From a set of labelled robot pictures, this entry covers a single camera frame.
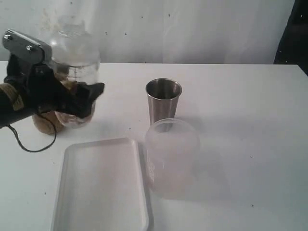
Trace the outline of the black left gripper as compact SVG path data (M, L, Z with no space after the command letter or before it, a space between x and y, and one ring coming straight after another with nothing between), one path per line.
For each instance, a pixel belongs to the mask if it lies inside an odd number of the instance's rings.
M104 83L66 82L66 89L50 67L50 45L13 29L4 32L2 44L10 53L3 81L4 114L64 110L84 119L92 113Z

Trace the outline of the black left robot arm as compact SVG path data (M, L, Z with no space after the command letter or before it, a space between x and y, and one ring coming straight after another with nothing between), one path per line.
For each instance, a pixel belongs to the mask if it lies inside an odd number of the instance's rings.
M48 44L12 29L4 32L2 44L10 58L0 85L1 127L49 111L79 118L90 115L103 83L76 83L69 90L55 77Z

